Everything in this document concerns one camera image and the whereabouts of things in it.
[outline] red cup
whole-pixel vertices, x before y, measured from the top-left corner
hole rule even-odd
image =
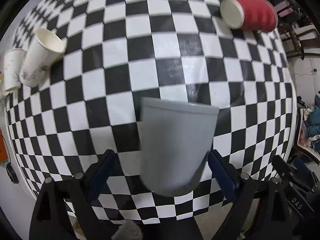
[[[231,29],[271,32],[278,25],[278,15],[267,0],[223,0],[223,20]]]

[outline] checkered tablecloth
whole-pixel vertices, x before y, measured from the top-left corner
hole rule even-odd
[[[67,42],[63,60],[36,88],[6,100],[12,146],[32,192],[44,179],[84,172],[106,149],[118,160],[98,200],[98,218],[177,220],[228,201],[208,165],[199,186],[162,197],[142,184],[140,98],[220,107],[213,147],[255,179],[275,175],[292,120],[292,87],[278,34],[230,30],[222,0],[43,0],[17,28],[28,49],[40,27]],[[68,213],[73,214],[67,200]]]

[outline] metal bolt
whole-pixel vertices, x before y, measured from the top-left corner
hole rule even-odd
[[[249,174],[244,173],[244,172],[241,173],[240,177],[241,177],[242,179],[249,179],[249,178],[250,178]]]
[[[82,173],[77,173],[77,174],[74,176],[75,179],[82,179],[82,177],[83,177],[83,174],[82,174]]]
[[[273,183],[276,183],[276,184],[278,184],[278,183],[280,182],[279,179],[276,178],[276,177],[271,178],[271,181],[272,181]]]
[[[45,183],[50,183],[51,181],[52,181],[52,178],[46,178],[46,179],[44,180]]]

